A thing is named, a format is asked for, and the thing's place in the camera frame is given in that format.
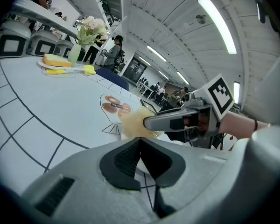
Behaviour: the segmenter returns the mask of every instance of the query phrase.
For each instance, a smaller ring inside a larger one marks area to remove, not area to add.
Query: flower vase
[[[81,52],[81,45],[79,44],[75,44],[70,50],[68,61],[71,63],[71,66],[76,65],[80,52]]]

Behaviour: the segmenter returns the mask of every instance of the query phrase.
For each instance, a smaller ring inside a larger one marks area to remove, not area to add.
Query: bread slice
[[[42,61],[46,65],[71,67],[71,63],[67,59],[53,54],[48,54],[48,53],[43,54]]]

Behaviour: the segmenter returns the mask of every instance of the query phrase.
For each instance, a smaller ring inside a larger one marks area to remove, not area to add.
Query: black vent
[[[50,217],[73,185],[74,181],[74,179],[68,177],[60,179],[43,199],[35,205],[35,208]]]

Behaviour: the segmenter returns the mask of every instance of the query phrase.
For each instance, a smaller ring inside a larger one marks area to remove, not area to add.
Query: fluorescent light
[[[177,74],[183,79],[183,81],[186,83],[186,84],[189,84],[186,79],[181,75],[181,73],[177,72]]]
[[[234,82],[233,83],[233,88],[234,88],[234,102],[238,104],[239,100],[239,89],[240,89],[241,84],[239,82]]]
[[[259,12],[259,6],[258,6],[258,3],[256,3],[256,6],[257,6],[258,20],[260,20],[260,12]]]
[[[167,80],[169,80],[169,78],[167,76],[165,76],[162,72],[160,72],[162,76],[164,76]]]
[[[215,5],[211,2],[211,0],[198,0],[198,3],[204,8],[204,10],[208,13],[210,18],[214,21],[215,25],[217,26],[224,42],[225,46],[228,50],[229,54],[236,54],[237,50],[235,49],[235,45],[230,34],[230,31],[219,13],[216,9]]]
[[[142,57],[139,57],[142,61],[146,62],[147,64],[149,64],[146,60],[144,60]]]
[[[152,49],[150,46],[147,46],[148,49],[150,49],[153,53],[155,53],[159,58],[161,58],[163,61],[167,61],[164,57],[162,57],[159,53],[157,53],[154,49]]]

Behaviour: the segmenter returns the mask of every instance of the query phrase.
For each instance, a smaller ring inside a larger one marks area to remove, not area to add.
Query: blue chair
[[[124,88],[127,91],[130,91],[129,83],[119,75],[115,74],[114,72],[105,69],[100,68],[95,70],[95,72],[100,75],[101,77],[113,82],[114,84],[120,86],[121,88]]]

